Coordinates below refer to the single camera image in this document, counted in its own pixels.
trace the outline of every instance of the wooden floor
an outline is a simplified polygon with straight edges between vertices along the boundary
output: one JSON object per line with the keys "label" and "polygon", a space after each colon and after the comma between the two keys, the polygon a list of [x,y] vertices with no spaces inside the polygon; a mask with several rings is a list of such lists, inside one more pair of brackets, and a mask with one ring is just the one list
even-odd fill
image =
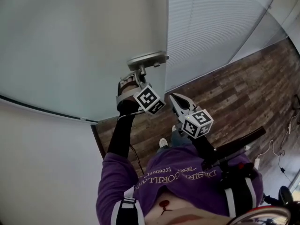
{"label": "wooden floor", "polygon": [[[275,152],[279,152],[288,123],[294,114],[291,110],[293,95],[300,94],[300,57],[290,40],[286,39],[173,92],[190,97],[213,117],[214,124],[207,138],[214,147],[264,126],[267,134],[255,143],[249,155],[254,160],[268,148],[271,139],[274,140]],[[284,143],[286,155],[281,159],[290,179],[293,179],[300,168],[300,127],[297,126],[296,119],[292,121],[292,133]],[[155,116],[136,116],[131,144],[143,167],[157,151],[159,139],[170,138],[172,125],[175,123],[176,117],[169,105]],[[116,118],[112,118],[100,121],[97,125],[105,151],[115,124]],[[141,175],[132,151],[128,159]],[[270,150],[261,157],[261,172],[269,178],[270,184],[274,182],[272,174],[279,173],[276,176],[288,185],[289,181],[276,163],[278,158]]]}

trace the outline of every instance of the black cable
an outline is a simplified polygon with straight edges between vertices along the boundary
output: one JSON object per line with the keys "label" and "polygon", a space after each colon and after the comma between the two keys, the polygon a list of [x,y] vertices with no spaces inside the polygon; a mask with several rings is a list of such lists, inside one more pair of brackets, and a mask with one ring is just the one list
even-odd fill
{"label": "black cable", "polygon": [[117,121],[119,121],[121,118],[129,117],[129,116],[133,116],[133,115],[135,116],[135,115],[142,114],[142,113],[145,113],[145,111],[144,110],[139,110],[137,112],[133,112],[133,113],[130,113],[130,114],[125,114],[125,115],[120,116]]}
{"label": "black cable", "polygon": [[139,159],[139,157],[138,157],[138,155],[137,155],[137,153],[136,153],[134,147],[133,147],[132,145],[130,145],[130,148],[131,148],[131,150],[132,150],[132,151],[134,152],[134,154],[135,154],[135,157],[136,157],[136,159],[137,159],[137,163],[139,164],[140,169],[141,169],[143,175],[145,175],[144,170],[143,170],[142,165],[141,165],[141,162],[140,162],[140,159]]}
{"label": "black cable", "polygon": [[107,153],[111,152],[124,158],[128,158],[131,127],[135,116],[124,115],[136,113],[138,112],[138,109],[139,104],[137,102],[131,100],[123,101],[122,106],[119,107],[120,117],[123,116],[123,118],[117,121]]}
{"label": "black cable", "polygon": [[286,133],[285,133],[285,136],[283,137],[283,140],[282,140],[282,142],[281,142],[281,144],[280,144],[279,161],[278,161],[278,167],[279,167],[280,169],[281,169],[281,166],[280,166],[280,158],[281,158],[282,153],[284,152],[284,150],[282,150],[282,147],[283,147],[283,143],[284,143],[284,141],[285,141],[285,137],[286,137],[288,131],[289,131],[289,129],[287,129],[287,131],[286,131]]}
{"label": "black cable", "polygon": [[286,176],[286,178],[290,181],[291,185],[293,186],[293,188],[295,189],[295,191],[297,191],[297,188],[293,185],[293,182],[288,178],[288,176],[285,173],[285,169],[282,167],[280,169],[280,171]]}

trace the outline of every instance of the white stripe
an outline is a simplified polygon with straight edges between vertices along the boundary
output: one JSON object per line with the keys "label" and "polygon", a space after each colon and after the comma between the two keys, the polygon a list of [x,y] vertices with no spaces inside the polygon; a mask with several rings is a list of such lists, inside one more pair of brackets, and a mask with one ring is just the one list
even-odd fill
{"label": "white stripe", "polygon": [[122,203],[122,208],[134,208],[134,204]]}
{"label": "white stripe", "polygon": [[141,206],[140,206],[140,203],[138,200],[136,200],[135,207],[137,210],[137,219],[138,219],[139,225],[145,225],[143,211],[141,209]]}
{"label": "white stripe", "polygon": [[133,200],[129,200],[129,199],[126,199],[126,198],[124,198],[124,201],[125,201],[125,202],[128,202],[128,203],[134,203],[134,202],[135,202],[134,199],[133,199]]}
{"label": "white stripe", "polygon": [[233,199],[233,191],[231,188],[225,189],[227,203],[228,203],[228,210],[229,210],[229,216],[231,218],[234,218],[235,215],[235,206],[234,206],[234,199]]}
{"label": "white stripe", "polygon": [[124,193],[124,197],[125,198],[132,198],[133,196],[133,192],[135,191],[135,187],[132,186],[130,189],[128,189],[125,193]]}
{"label": "white stripe", "polygon": [[134,201],[134,200],[135,200],[135,198],[124,197],[124,200],[132,202],[132,201]]}
{"label": "white stripe", "polygon": [[249,191],[250,191],[251,196],[252,196],[252,208],[256,208],[256,194],[255,194],[251,179],[250,178],[245,178],[245,180],[246,180],[246,183],[248,185]]}
{"label": "white stripe", "polygon": [[118,201],[113,207],[112,217],[111,217],[111,225],[116,225],[120,204],[121,204],[121,201]]}

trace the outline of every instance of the window blind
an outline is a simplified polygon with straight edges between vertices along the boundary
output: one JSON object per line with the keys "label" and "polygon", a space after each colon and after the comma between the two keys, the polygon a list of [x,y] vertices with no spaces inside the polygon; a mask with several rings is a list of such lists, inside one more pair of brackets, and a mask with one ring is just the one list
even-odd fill
{"label": "window blind", "polygon": [[272,0],[169,0],[166,90],[227,64]]}

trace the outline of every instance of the white sneaker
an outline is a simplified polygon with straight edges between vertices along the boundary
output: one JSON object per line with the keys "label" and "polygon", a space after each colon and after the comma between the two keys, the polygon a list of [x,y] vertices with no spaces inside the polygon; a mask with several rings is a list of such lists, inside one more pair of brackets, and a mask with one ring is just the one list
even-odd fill
{"label": "white sneaker", "polygon": [[162,148],[164,146],[168,146],[168,142],[167,142],[167,140],[165,138],[161,138],[159,140],[159,147]]}

